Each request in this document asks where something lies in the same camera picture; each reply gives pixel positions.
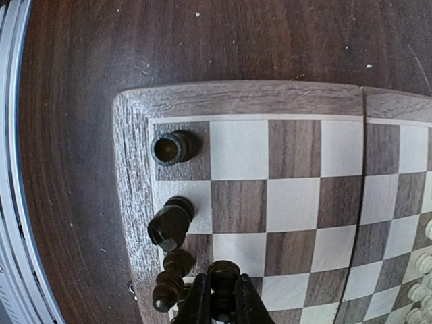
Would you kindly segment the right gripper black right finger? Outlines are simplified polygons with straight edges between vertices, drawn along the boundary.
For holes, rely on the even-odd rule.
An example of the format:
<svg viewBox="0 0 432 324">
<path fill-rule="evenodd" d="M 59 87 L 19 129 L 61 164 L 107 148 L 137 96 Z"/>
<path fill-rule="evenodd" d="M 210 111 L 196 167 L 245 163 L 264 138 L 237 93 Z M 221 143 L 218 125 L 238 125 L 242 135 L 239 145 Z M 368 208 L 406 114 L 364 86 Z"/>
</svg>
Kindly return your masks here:
<svg viewBox="0 0 432 324">
<path fill-rule="evenodd" d="M 274 324 L 250 277 L 243 273 L 235 284 L 235 323 Z"/>
</svg>

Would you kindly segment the dark rook chess piece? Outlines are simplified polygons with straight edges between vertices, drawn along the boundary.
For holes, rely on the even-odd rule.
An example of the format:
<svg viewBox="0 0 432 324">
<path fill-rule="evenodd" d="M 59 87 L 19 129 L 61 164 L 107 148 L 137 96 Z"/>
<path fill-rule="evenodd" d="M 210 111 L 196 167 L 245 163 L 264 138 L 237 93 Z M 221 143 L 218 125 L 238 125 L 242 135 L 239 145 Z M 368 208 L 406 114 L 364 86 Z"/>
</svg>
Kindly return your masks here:
<svg viewBox="0 0 432 324">
<path fill-rule="evenodd" d="M 151 155 L 162 166 L 172 166 L 194 158 L 202 147 L 201 139 L 188 130 L 156 134 L 151 142 Z"/>
</svg>

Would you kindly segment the dark pawn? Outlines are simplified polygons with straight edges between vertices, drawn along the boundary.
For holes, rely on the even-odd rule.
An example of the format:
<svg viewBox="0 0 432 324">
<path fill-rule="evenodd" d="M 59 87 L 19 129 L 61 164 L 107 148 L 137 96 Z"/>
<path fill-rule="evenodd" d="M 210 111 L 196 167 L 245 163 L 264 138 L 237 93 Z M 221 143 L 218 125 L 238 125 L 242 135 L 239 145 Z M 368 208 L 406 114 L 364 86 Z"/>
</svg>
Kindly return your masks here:
<svg viewBox="0 0 432 324">
<path fill-rule="evenodd" d="M 222 323 L 234 320 L 236 312 L 235 285 L 240 276 L 240 268 L 233 262 L 219 260 L 211 263 L 207 269 L 211 280 L 211 316 Z"/>
<path fill-rule="evenodd" d="M 171 197 L 148 224 L 151 242 L 165 252 L 179 248 L 195 216 L 193 204 L 183 196 Z"/>
</svg>

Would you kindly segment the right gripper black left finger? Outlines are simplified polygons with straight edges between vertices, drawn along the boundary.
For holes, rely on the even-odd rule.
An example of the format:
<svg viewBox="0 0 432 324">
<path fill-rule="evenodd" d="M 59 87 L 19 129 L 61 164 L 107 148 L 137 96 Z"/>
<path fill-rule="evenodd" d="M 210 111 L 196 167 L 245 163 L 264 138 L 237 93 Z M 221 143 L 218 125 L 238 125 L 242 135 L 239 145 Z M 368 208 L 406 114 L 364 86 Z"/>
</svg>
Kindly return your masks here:
<svg viewBox="0 0 432 324">
<path fill-rule="evenodd" d="M 209 324 L 211 323 L 211 279 L 199 273 L 181 305 L 173 324 Z"/>
</svg>

